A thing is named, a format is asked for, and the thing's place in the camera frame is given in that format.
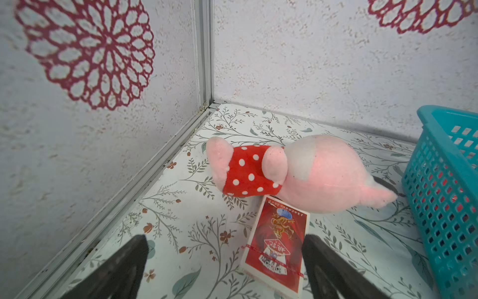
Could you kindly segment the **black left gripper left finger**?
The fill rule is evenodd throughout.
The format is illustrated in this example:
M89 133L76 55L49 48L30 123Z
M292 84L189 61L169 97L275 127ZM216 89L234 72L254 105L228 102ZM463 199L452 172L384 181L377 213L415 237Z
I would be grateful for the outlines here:
M63 299L135 299L149 253L145 235L136 235Z

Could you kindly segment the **red card pack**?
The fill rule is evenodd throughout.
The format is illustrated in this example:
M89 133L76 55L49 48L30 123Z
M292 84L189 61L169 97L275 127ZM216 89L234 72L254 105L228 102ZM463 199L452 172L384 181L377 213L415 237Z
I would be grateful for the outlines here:
M264 196L240 267L287 299L302 295L305 266L302 245L310 213Z

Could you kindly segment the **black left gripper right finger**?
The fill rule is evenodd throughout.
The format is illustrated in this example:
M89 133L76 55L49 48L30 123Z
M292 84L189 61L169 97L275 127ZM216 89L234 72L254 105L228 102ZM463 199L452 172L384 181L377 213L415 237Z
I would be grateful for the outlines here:
M301 252L315 299L388 298L318 236L307 234Z

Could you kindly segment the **teal plastic basket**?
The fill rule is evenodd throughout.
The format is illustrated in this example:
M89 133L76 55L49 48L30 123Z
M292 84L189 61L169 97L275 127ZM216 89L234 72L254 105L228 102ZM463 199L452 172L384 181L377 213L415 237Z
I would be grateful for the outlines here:
M478 116L434 105L402 178L444 299L478 296Z

